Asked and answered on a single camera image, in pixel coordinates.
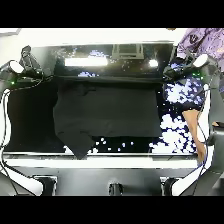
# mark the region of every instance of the black cloth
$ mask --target black cloth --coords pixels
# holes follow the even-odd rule
[[[159,137],[155,91],[132,84],[60,81],[54,107],[56,135],[81,159],[92,136]]]

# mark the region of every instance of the purple garment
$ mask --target purple garment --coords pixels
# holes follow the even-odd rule
[[[185,58],[186,49],[196,53],[208,54],[217,59],[224,71],[224,28],[188,28],[177,48],[177,57]]]

